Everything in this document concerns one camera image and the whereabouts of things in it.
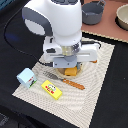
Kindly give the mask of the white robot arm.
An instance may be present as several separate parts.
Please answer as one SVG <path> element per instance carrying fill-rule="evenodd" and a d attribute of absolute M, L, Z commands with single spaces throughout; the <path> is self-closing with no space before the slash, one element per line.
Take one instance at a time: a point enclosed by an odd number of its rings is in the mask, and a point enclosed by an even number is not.
<path fill-rule="evenodd" d="M 80 0 L 30 0 L 22 9 L 27 28 L 44 35 L 43 65 L 73 68 L 96 61 L 99 43 L 82 43 Z"/>

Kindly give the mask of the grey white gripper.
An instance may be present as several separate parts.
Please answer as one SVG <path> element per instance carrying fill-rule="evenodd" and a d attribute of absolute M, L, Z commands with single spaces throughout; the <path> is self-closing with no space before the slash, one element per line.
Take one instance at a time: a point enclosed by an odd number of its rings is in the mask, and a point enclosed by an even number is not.
<path fill-rule="evenodd" d="M 53 67 L 54 68 L 73 68 L 77 65 L 77 56 L 54 56 Z"/>

